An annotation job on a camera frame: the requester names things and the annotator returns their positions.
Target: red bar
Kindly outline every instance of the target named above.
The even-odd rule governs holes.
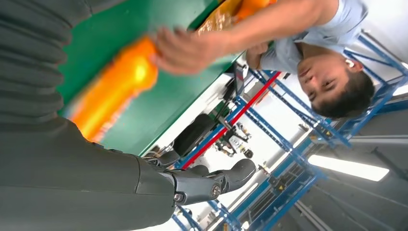
[[[278,71],[272,78],[270,78],[266,84],[262,87],[261,90],[258,91],[256,95],[253,96],[253,98],[243,107],[243,109],[231,120],[231,124],[235,124],[238,119],[248,110],[249,107],[252,106],[252,104],[255,103],[256,100],[268,89],[268,87],[272,84],[273,81],[276,80],[276,78],[281,74],[280,71]],[[208,143],[204,145],[202,149],[200,149],[194,156],[190,158],[182,167],[182,169],[187,169],[188,166],[190,166],[194,161],[200,157],[213,143],[215,143],[221,136],[223,136],[227,132],[226,128],[223,128],[217,135],[215,135]]]

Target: man's hand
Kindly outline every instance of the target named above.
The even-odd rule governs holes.
[[[175,75],[197,74],[217,58],[229,54],[227,32],[198,32],[167,28],[154,38],[159,54],[151,60],[160,69]]]
[[[249,48],[246,51],[246,62],[251,69],[260,69],[261,56],[267,52],[269,48],[269,42],[263,42],[256,46]]]
[[[261,44],[258,44],[256,46],[253,46],[249,48],[246,52],[251,54],[251,55],[259,55],[267,52],[269,48],[269,42],[263,42]]]

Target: green panel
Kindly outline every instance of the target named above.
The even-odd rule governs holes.
[[[77,26],[61,66],[65,84],[59,87],[70,102],[126,44],[157,27],[196,28],[218,6],[217,0],[128,0]],[[219,60],[199,75],[175,77],[160,73],[157,85],[135,99],[110,129],[103,144],[140,154],[230,66],[234,56]]]

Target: blue steel frame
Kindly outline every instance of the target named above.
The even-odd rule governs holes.
[[[360,118],[356,119],[351,119],[347,121],[338,131],[336,131],[331,125],[330,121],[327,121],[314,113],[310,107],[308,107],[304,102],[302,102],[293,92],[291,92],[285,85],[283,85],[280,81],[276,80],[276,84],[281,87],[285,93],[288,93],[297,103],[299,103],[307,112],[309,112],[314,118],[311,116],[301,112],[297,108],[293,107],[291,104],[289,104],[280,94],[278,94],[272,87],[269,88],[269,90],[276,95],[280,100],[282,100],[283,103],[285,103],[289,108],[291,108],[301,119],[303,119],[309,126],[316,128],[317,126],[320,126],[322,130],[316,129],[315,131],[324,139],[328,142],[329,145],[333,146],[333,142],[331,139],[339,139],[343,144],[346,146],[350,146],[350,143],[348,142],[348,139],[350,139],[353,135],[357,133],[367,122],[372,116],[376,114],[376,112],[392,97],[393,92],[398,88],[403,86],[405,83],[408,81],[408,70],[398,61],[394,60],[391,58],[389,55],[385,54],[383,51],[375,47],[367,38],[364,36],[360,36],[359,40],[366,45],[368,48],[373,50],[375,53],[377,53],[380,57],[382,57],[385,62],[370,58],[366,55],[363,54],[358,54],[353,51],[345,51],[345,55],[352,58],[356,59],[356,57],[362,57],[371,61],[378,62],[383,65],[387,66],[392,66],[399,70],[403,75],[401,77],[401,80],[397,83],[387,83],[384,81],[382,78],[380,78],[377,74],[375,74],[372,70],[369,68],[365,67],[365,71],[369,74],[372,75],[375,79],[377,79],[381,84],[382,87],[376,92],[374,101],[377,103],[377,105],[372,106],[368,112],[361,116]],[[262,83],[265,83],[265,78],[257,71],[250,70],[252,74]],[[266,75],[269,77],[273,75],[273,72],[264,72]],[[232,118],[243,108],[245,105],[245,102],[243,99],[240,97],[235,99],[237,108],[226,118],[227,121],[231,121]],[[303,166],[304,168],[313,168],[311,167],[307,161],[302,157],[302,154],[304,150],[312,145],[312,141],[308,138],[303,143],[297,148],[293,148],[293,146],[284,138],[282,137],[270,124],[268,124],[265,119],[263,119],[254,109],[250,108],[247,112],[246,115],[255,123],[257,124],[273,141],[275,141],[279,147],[281,147],[283,150],[289,153],[288,157],[285,158],[285,160],[271,173],[273,177],[279,177],[282,173],[284,173],[290,166],[292,166],[293,162],[297,162],[300,164],[300,166]],[[194,154],[200,150],[202,146],[205,145],[211,138],[213,138],[214,135],[216,135],[221,129],[223,128],[222,125],[219,125],[213,132],[210,133],[209,136],[207,136],[201,144],[193,150],[184,160],[180,161],[176,167],[181,167],[183,164],[187,162],[187,160],[191,157],[194,156]],[[331,137],[328,137],[324,134],[325,131],[329,131],[331,133]],[[282,192],[272,204],[268,206],[266,210],[271,210],[273,209],[273,215],[269,220],[265,220],[266,214],[265,211],[258,217],[255,218],[253,223],[251,224],[251,229],[255,228],[256,226],[259,227],[260,223],[258,224],[258,221],[263,221],[263,222],[268,222],[268,224],[264,227],[264,230],[269,230],[282,216],[283,214],[291,207],[293,204],[300,198],[302,195],[307,192],[307,190],[311,187],[311,185],[320,177],[323,177],[323,174],[320,171],[316,171],[317,169],[314,169],[314,175],[310,175],[307,173],[304,173],[301,175],[301,177],[306,177],[307,179],[303,179],[299,177],[296,179],[289,187],[287,187],[284,192]],[[261,183],[249,196],[234,210],[232,211],[230,215],[228,215],[226,212],[228,212],[227,209],[221,209],[220,212],[222,213],[224,211],[225,214],[227,214],[228,221],[231,222],[231,225],[233,224],[232,221],[233,219],[230,218],[238,218],[246,208],[250,206],[260,195],[262,195],[266,190],[270,188],[268,179],[266,179],[263,183]]]
[[[188,231],[183,222],[181,222],[175,214],[171,215],[171,218],[179,225],[182,231]]]
[[[215,211],[219,211],[219,216],[222,216],[224,218],[224,221],[233,231],[241,231],[240,221],[236,217],[234,217],[219,200],[208,201],[208,204]]]
[[[191,217],[191,215],[183,207],[181,207],[181,206],[177,206],[177,207],[180,209],[181,213],[187,219],[187,221],[189,222],[189,224],[190,224],[190,226],[192,228],[195,228],[198,231],[203,231],[203,229],[200,227],[200,225]]]
[[[241,97],[235,99],[236,105],[245,105],[245,101]],[[311,144],[307,139],[307,145],[300,145],[300,149],[296,149],[285,139],[278,131],[276,131],[260,114],[258,114],[252,107],[245,113],[250,120],[252,120],[259,128],[262,129],[280,148],[289,153],[289,156],[272,172],[272,176],[279,177],[284,173],[293,162],[298,163],[305,169],[303,174],[298,177],[291,185],[289,185],[268,207],[262,212],[260,216],[254,219],[250,224],[250,230],[255,230],[254,227],[259,227],[263,222],[267,221],[271,214],[272,218],[279,219],[283,214],[307,192],[310,186],[318,178],[322,178],[323,173],[316,167],[310,165],[307,160],[302,157],[302,152]],[[270,188],[268,179],[261,183],[234,211],[231,212],[233,217],[239,218],[243,212],[260,197],[266,190]]]

